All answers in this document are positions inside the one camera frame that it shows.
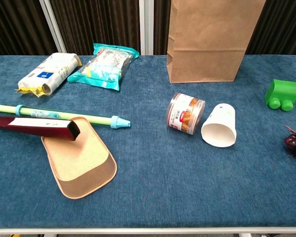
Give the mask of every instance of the blue carpet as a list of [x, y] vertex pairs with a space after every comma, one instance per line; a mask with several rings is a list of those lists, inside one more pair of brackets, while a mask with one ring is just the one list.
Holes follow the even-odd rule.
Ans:
[[[296, 226], [296, 158], [283, 140], [291, 112], [271, 110], [273, 79], [296, 81], [296, 56], [247, 55], [234, 82], [170, 84], [165, 56], [141, 56], [120, 92], [64, 83], [53, 95], [14, 92], [46, 56], [0, 56], [0, 104], [119, 115], [132, 127], [94, 126], [117, 161], [116, 177], [79, 200], [64, 197], [39, 137], [0, 130], [0, 228]], [[90, 56], [82, 56], [86, 63]], [[176, 92], [236, 109], [230, 148], [165, 125]]]

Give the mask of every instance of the black curtain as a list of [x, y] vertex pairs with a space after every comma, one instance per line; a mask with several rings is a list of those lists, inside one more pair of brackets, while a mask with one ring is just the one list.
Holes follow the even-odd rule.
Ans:
[[0, 55], [57, 51], [39, 1], [0, 0]]
[[[154, 54], [166, 54], [171, 0], [154, 2]], [[296, 54], [296, 0], [266, 0], [248, 54]]]
[[93, 43], [140, 52], [138, 0], [50, 0], [67, 52], [93, 53]]

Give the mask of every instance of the plastic toy sword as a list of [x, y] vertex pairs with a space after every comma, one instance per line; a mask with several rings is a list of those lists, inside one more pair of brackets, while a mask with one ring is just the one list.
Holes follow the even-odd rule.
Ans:
[[25, 107], [24, 105], [18, 106], [7, 106], [0, 105], [0, 112], [12, 113], [17, 116], [26, 115], [34, 118], [44, 118], [44, 119], [64, 119], [70, 120], [74, 117], [84, 117], [90, 123], [94, 124], [102, 124], [102, 125], [110, 125], [111, 128], [117, 129], [120, 127], [130, 127], [130, 121], [120, 118], [119, 116], [101, 117], [101, 116], [91, 116], [91, 115], [80, 115], [80, 114], [72, 114], [67, 112], [59, 112], [48, 109], [41, 108], [30, 108]]

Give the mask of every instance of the snack jar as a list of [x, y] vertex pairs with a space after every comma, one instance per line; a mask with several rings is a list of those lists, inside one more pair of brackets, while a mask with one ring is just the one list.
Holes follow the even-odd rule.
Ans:
[[193, 135], [205, 108], [205, 101], [192, 96], [176, 93], [166, 114], [169, 127]]

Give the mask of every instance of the paper cup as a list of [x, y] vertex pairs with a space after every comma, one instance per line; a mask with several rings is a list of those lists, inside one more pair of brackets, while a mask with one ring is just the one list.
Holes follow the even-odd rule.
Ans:
[[202, 138], [215, 147], [230, 147], [236, 142], [235, 109], [218, 104], [201, 128]]

